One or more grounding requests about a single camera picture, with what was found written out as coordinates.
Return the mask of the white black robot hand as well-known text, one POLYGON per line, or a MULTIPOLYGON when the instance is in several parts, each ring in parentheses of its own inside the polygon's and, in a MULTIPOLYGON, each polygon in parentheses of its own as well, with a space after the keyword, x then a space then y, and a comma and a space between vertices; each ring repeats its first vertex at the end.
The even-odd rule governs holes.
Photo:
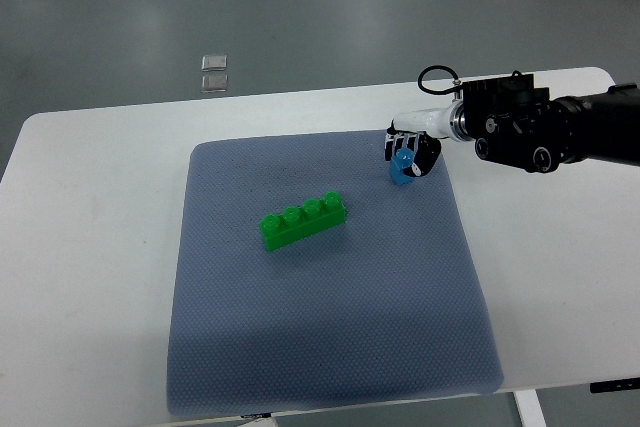
POLYGON ((412 176, 426 176, 441 154, 442 139, 463 140, 455 131, 452 113, 448 108, 398 114, 385 133, 385 160, 390 163, 400 148, 409 148, 414 152, 412 176))

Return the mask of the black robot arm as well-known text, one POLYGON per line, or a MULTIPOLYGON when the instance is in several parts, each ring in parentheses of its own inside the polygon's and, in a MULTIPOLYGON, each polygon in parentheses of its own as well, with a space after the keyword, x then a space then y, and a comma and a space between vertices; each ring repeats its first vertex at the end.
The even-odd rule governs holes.
POLYGON ((468 81, 460 87, 462 131, 487 162, 551 173, 585 159, 639 164, 639 87, 550 97, 532 74, 468 81))

